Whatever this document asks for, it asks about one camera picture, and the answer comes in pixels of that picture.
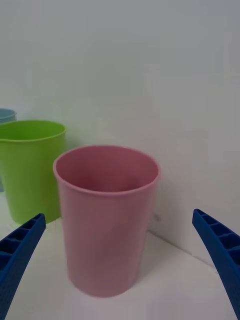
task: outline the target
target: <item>lime green cup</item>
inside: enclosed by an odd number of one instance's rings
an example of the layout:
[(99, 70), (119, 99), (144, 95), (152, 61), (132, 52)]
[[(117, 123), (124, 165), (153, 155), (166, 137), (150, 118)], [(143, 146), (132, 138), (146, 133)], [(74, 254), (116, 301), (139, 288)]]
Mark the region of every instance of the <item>lime green cup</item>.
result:
[(12, 219), (60, 216), (54, 160), (65, 151), (64, 125), (45, 120), (0, 124), (0, 176)]

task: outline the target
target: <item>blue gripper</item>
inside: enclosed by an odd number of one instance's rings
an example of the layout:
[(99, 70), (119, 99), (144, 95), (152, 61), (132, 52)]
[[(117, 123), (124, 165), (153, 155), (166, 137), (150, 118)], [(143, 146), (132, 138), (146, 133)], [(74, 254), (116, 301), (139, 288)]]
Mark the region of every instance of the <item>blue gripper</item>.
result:
[(192, 224), (209, 252), (240, 320), (240, 236), (199, 209), (193, 212)]
[(40, 213), (0, 241), (0, 320), (8, 313), (20, 280), (46, 228)]

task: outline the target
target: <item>pink plastic cup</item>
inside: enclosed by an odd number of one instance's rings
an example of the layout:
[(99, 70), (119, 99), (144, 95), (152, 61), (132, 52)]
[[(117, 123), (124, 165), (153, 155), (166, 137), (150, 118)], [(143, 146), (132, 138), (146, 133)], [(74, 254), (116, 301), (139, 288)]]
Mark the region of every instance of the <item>pink plastic cup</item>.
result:
[(53, 171), (72, 283), (92, 296), (125, 292), (138, 276), (158, 163), (134, 149), (91, 145), (60, 155)]

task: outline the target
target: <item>white table surface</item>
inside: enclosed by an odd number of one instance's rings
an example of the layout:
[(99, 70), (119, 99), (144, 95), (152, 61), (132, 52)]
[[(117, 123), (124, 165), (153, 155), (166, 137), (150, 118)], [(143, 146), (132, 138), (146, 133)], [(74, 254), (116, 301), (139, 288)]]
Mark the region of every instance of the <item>white table surface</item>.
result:
[[(0, 237), (16, 225), (0, 195)], [(236, 320), (213, 268), (148, 234), (139, 279), (111, 298), (88, 296), (68, 279), (62, 220), (47, 226), (6, 320)]]

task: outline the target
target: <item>plastic cup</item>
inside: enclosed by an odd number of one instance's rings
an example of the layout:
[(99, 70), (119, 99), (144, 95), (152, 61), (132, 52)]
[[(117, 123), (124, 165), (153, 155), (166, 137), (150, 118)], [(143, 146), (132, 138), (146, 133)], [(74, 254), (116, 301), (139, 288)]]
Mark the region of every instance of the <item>plastic cup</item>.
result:
[(39, 213), (60, 216), (54, 160), (65, 151), (64, 125), (45, 120), (0, 124), (0, 173), (10, 214), (23, 224)]
[(93, 145), (62, 154), (53, 171), (72, 283), (98, 297), (128, 290), (139, 272), (158, 163), (134, 149)]

